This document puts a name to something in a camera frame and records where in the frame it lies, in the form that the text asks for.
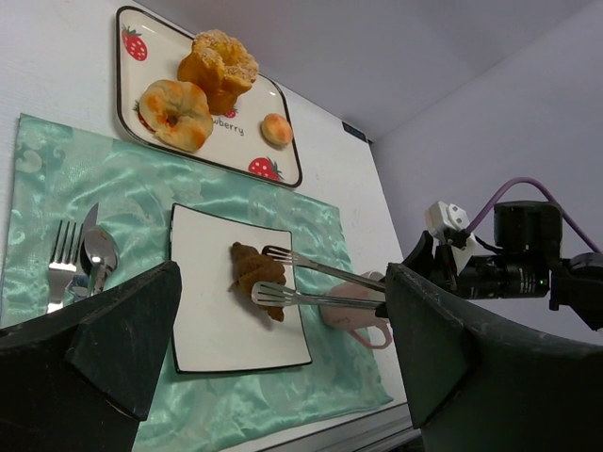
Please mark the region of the metal serving tongs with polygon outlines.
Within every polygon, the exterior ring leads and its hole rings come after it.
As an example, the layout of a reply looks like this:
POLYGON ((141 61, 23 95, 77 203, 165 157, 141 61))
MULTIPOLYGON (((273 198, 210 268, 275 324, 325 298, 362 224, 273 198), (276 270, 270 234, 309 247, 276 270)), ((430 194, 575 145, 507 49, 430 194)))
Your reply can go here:
POLYGON ((251 298, 256 305, 267 307, 288 307, 315 305, 320 307, 355 308, 375 311, 380 317, 387 317, 385 309, 385 283, 356 275, 349 271, 316 262, 293 250, 266 245, 262 254, 277 263, 290 266, 293 276, 301 277, 301 284, 295 287, 276 282, 256 282, 251 298), (329 295, 334 288, 334 280, 351 283, 353 288, 367 290, 364 296, 329 295))

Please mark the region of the brown chocolate croissant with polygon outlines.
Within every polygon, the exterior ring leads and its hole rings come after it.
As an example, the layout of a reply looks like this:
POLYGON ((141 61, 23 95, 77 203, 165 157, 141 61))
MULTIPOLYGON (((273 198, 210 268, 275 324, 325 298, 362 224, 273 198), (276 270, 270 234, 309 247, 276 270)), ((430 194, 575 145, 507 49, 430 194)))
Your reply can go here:
POLYGON ((230 249, 233 261, 234 281, 231 289, 250 298, 253 286, 258 282, 285 285, 285 267, 273 258, 261 254, 257 248, 235 242, 230 249))

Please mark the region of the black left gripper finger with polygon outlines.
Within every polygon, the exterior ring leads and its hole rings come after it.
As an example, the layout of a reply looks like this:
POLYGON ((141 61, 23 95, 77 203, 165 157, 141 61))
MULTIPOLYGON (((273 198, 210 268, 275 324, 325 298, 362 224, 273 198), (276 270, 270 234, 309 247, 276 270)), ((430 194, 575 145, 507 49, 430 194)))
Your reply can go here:
POLYGON ((4 451, 129 451, 149 415, 182 291, 167 261, 1 330, 4 451))

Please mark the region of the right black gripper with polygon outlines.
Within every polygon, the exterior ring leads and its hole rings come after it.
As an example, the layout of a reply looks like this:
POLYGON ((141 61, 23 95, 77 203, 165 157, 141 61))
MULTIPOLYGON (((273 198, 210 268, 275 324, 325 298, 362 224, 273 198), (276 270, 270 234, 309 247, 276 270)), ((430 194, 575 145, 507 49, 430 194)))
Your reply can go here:
POLYGON ((427 450, 601 449, 600 346, 452 295, 452 246, 435 245, 428 231, 403 264, 386 270, 386 310, 412 424, 427 450))

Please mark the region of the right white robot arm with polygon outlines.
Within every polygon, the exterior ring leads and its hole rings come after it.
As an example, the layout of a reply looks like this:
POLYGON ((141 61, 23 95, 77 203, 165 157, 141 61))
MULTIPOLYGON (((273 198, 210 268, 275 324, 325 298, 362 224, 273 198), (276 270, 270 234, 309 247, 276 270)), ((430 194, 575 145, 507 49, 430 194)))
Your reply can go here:
POLYGON ((598 451, 602 349, 526 327, 483 299, 548 298, 602 326, 602 256, 561 256, 553 202, 495 206, 495 245, 466 264, 465 230, 424 233, 388 267, 385 305, 412 425, 429 451, 598 451))

